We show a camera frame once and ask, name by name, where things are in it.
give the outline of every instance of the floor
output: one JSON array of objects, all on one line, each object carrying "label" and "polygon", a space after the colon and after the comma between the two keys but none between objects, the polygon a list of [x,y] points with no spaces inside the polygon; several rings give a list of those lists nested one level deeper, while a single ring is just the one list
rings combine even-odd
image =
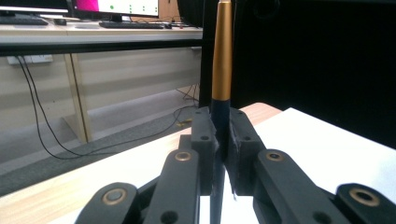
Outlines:
[{"label": "floor", "polygon": [[[89,111],[92,138],[98,140],[172,114],[181,107],[193,105],[194,101],[189,98],[180,91],[167,91]],[[63,119],[50,120],[49,125],[64,147],[75,148],[82,145]],[[39,128],[43,142],[52,154],[64,152],[45,123],[40,123]],[[49,157],[50,154],[40,143],[35,124],[18,130],[0,132],[0,175],[6,175]]]}]

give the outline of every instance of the keyboard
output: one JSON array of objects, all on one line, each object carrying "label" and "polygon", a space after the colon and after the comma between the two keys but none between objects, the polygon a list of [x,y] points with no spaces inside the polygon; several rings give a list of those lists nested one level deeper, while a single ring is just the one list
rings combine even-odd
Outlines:
[{"label": "keyboard", "polygon": [[101,21],[99,25],[107,29],[163,29],[163,24],[147,22]]},{"label": "keyboard", "polygon": [[2,25],[48,25],[46,21],[35,18],[0,17]]}]

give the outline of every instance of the power outlet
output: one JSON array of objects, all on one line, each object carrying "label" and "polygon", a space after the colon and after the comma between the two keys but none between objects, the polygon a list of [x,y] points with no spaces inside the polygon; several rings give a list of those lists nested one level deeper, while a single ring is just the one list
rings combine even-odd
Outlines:
[{"label": "power outlet", "polygon": [[[53,62],[52,55],[26,55],[23,56],[27,63],[51,63]],[[20,62],[16,57],[7,57],[9,64],[19,64]]]}]

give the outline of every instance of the computer monitor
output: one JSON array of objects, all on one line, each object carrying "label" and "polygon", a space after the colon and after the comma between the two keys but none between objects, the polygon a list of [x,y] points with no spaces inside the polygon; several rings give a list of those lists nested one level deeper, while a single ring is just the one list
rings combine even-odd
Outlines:
[{"label": "computer monitor", "polygon": [[66,0],[0,0],[0,15],[21,14],[67,14]]},{"label": "computer monitor", "polygon": [[159,0],[73,0],[75,14],[122,21],[128,17],[159,17]]}]

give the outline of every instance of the black backdrop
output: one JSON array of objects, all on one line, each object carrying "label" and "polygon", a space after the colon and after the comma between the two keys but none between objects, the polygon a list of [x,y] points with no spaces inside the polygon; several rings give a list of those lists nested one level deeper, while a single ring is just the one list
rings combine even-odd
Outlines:
[{"label": "black backdrop", "polygon": [[[294,107],[396,148],[396,1],[280,1],[266,20],[272,2],[235,7],[232,106]],[[203,51],[201,105],[209,57]]]}]

